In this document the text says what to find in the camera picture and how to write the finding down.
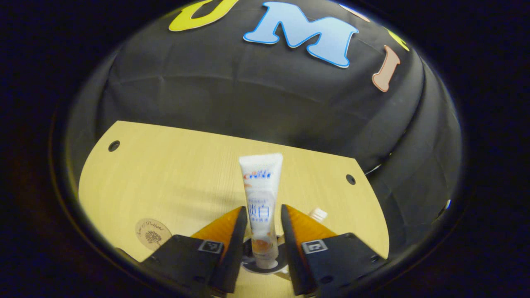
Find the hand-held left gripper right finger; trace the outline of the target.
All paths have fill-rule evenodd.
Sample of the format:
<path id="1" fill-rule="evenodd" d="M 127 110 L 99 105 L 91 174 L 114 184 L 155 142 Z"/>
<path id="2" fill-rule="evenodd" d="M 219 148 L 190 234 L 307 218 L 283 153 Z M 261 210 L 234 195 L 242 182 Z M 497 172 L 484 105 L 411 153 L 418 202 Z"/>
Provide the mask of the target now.
<path id="1" fill-rule="evenodd" d="M 354 234 L 337 234 L 289 205 L 281 221 L 296 296 L 352 296 L 387 264 Z"/>

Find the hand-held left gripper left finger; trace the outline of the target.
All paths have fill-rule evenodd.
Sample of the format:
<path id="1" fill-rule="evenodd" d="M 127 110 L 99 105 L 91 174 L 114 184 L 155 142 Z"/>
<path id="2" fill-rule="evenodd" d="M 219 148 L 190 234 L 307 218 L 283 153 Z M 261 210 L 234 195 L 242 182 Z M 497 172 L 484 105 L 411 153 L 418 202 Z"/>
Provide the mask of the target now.
<path id="1" fill-rule="evenodd" d="M 192 236 L 172 236 L 141 266 L 182 296 L 233 293 L 247 222 L 246 208 L 237 207 Z"/>

